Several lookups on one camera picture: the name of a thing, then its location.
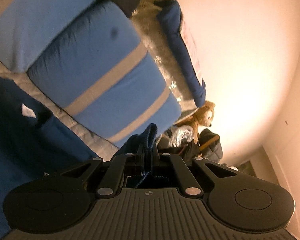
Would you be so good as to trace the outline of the left blue striped pillow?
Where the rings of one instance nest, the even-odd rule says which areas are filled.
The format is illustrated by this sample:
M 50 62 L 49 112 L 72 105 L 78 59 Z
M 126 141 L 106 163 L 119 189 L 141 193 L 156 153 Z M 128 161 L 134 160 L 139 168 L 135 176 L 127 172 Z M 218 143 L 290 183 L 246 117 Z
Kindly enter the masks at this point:
M 0 61 L 25 72 L 53 39 L 96 0 L 0 0 Z

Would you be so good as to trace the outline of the right blue striped pillow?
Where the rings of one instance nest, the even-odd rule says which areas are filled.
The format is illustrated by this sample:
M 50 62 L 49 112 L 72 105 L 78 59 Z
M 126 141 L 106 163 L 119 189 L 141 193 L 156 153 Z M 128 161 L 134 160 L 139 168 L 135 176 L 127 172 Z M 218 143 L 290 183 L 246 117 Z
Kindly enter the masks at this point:
M 181 107 L 132 23 L 113 2 L 97 4 L 63 31 L 27 72 L 57 106 L 117 147 Z

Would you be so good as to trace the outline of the blue striped pillow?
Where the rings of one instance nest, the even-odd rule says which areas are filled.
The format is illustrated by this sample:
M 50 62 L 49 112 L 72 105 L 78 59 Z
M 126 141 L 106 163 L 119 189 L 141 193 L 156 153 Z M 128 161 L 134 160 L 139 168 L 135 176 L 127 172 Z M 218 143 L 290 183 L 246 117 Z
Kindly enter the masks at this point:
M 117 147 L 181 107 L 132 23 L 113 2 L 97 4 L 63 31 L 27 72 L 57 106 Z
M 25 72 L 53 39 L 96 0 L 0 0 L 0 61 Z

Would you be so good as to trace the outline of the dark blue folded cloth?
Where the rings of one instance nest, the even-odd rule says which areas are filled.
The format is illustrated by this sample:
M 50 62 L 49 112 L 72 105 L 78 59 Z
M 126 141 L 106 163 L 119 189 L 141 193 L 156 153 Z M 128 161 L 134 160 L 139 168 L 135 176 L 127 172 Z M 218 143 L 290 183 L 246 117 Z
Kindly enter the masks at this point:
M 157 20 L 167 38 L 168 46 L 176 59 L 194 103 L 202 107 L 205 103 L 206 87 L 199 71 L 199 61 L 196 58 L 194 39 L 185 27 L 185 17 L 177 0 L 155 1 L 154 5 L 161 8 Z

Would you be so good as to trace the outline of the dark blue sweatshirt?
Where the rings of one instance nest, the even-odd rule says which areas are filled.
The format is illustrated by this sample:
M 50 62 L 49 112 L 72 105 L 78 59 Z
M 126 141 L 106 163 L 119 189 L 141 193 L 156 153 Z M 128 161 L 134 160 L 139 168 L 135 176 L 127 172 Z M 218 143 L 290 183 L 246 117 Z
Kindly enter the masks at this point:
M 12 231 L 2 210 L 12 189 L 94 157 L 47 107 L 0 77 L 0 239 Z

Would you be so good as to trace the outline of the brown teddy bear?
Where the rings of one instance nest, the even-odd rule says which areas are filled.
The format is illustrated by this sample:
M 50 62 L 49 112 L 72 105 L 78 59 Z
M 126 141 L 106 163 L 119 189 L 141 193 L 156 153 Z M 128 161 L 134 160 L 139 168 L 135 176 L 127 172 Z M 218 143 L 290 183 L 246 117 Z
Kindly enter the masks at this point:
M 215 115 L 215 103 L 206 101 L 202 107 L 188 110 L 174 123 L 175 126 L 189 125 L 193 128 L 194 142 L 198 142 L 199 126 L 211 127 Z

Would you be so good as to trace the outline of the dark padded jacket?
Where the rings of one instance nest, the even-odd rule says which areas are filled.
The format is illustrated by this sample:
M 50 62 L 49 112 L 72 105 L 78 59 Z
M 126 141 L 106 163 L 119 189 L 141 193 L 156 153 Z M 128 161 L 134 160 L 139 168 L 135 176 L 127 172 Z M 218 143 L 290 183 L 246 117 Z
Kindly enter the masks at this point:
M 173 126 L 162 133 L 156 144 L 160 153 L 178 155 L 187 165 L 196 157 L 215 163 L 220 162 L 223 157 L 220 136 L 207 128 L 202 130 L 198 134 L 198 140 L 195 140 L 194 129 L 189 125 Z

